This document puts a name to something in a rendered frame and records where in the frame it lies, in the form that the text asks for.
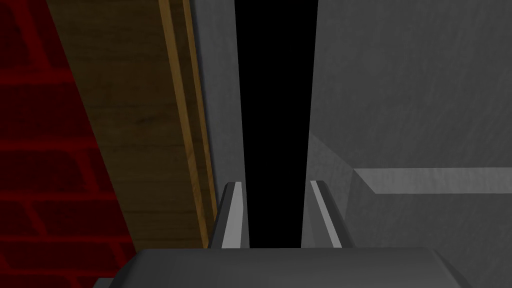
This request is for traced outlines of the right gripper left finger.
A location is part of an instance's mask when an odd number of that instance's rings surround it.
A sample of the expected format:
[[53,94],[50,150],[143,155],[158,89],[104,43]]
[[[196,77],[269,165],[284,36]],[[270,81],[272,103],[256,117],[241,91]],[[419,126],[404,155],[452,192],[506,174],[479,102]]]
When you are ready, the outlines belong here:
[[208,248],[250,248],[247,198],[241,181],[228,182],[223,188]]

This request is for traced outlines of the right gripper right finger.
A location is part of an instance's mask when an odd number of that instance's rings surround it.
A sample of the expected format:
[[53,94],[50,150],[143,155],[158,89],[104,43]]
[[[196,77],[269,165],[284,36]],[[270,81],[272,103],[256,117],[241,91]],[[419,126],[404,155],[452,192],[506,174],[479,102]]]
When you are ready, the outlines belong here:
[[354,248],[345,221],[327,184],[310,182],[309,218],[315,248]]

